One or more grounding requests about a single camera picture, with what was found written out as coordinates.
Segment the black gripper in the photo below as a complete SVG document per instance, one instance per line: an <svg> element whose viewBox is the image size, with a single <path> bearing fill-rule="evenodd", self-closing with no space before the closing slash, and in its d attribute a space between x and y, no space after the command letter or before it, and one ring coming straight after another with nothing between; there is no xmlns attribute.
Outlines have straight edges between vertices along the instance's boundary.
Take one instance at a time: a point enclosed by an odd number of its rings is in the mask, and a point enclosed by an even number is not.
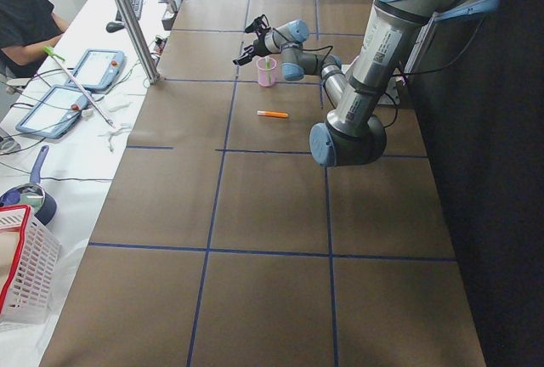
<svg viewBox="0 0 544 367"><path fill-rule="evenodd" d="M256 17L244 29L244 32L264 32L269 29L269 21L265 14ZM257 37L252 46L243 48L242 53L233 60L235 65L246 65L250 63L255 56L264 57L271 54L279 54L281 46L275 33L267 33Z"/></svg>

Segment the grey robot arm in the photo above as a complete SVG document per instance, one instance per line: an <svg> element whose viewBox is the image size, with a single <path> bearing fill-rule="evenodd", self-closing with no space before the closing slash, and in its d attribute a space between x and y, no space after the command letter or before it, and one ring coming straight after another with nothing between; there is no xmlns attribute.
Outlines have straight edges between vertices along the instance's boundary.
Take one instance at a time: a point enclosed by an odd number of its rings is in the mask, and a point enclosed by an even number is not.
<svg viewBox="0 0 544 367"><path fill-rule="evenodd" d="M387 135L373 111L398 64L407 60L419 31L434 14L473 17L495 9L500 0L373 0L358 57L347 71L338 57L303 49L309 31L302 20L269 27L257 17L245 29L254 42L234 59L245 65L255 57L280 54L285 80L318 76L334 108L310 130L309 148L323 167L365 165L383 153Z"/></svg>

